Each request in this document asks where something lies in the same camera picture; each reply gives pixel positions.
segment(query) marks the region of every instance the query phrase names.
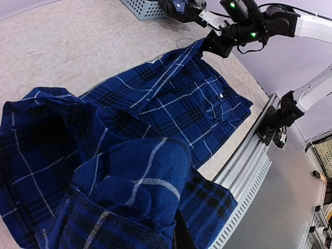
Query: laundry basket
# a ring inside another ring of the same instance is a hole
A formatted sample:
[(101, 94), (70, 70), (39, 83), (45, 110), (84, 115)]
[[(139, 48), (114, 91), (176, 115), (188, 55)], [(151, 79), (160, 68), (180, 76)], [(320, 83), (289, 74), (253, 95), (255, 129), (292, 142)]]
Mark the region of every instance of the laundry basket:
[(158, 2), (147, 0), (121, 0), (141, 21), (168, 17)]

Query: table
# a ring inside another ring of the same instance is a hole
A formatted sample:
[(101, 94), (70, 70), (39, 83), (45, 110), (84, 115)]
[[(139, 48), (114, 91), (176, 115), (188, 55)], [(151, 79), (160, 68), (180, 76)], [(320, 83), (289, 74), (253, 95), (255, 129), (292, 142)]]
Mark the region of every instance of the table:
[[(0, 22), (0, 106), (39, 86), (64, 87), (80, 95), (113, 75), (188, 46), (209, 31), (173, 19), (139, 21), (120, 0), (66, 0), (29, 10)], [(205, 52), (203, 59), (254, 103), (251, 116), (200, 168), (204, 177), (213, 179), (268, 97), (233, 54), (222, 59)]]

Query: beige tabletop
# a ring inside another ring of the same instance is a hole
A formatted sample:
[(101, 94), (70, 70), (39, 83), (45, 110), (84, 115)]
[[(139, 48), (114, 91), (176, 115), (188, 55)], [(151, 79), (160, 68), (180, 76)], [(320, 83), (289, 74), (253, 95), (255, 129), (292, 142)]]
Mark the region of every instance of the beige tabletop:
[[(190, 45), (210, 30), (172, 19), (139, 21), (120, 0), (66, 0), (0, 22), (0, 106), (34, 87), (64, 87), (80, 95), (111, 76)], [(268, 98), (230, 55), (204, 53), (235, 91), (251, 100), (252, 114), (199, 171), (212, 179), (239, 146)], [(13, 244), (0, 235), (0, 249)]]

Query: gray floor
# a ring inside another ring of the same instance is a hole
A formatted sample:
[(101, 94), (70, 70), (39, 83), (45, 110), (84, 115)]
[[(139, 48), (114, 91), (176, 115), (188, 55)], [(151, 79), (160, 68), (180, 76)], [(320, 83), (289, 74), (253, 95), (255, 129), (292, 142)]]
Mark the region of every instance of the gray floor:
[(294, 130), (285, 151), (273, 146), (268, 155), (271, 169), (224, 249), (297, 249), (312, 221), (320, 181)]

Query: green light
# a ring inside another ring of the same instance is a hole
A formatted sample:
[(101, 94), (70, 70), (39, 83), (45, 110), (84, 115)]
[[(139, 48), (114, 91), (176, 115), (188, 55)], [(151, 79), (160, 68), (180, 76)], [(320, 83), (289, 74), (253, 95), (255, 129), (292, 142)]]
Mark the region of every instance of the green light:
[(234, 3), (234, 2), (231, 2), (231, 3), (229, 4), (229, 6), (230, 6), (232, 9), (235, 9), (235, 3)]

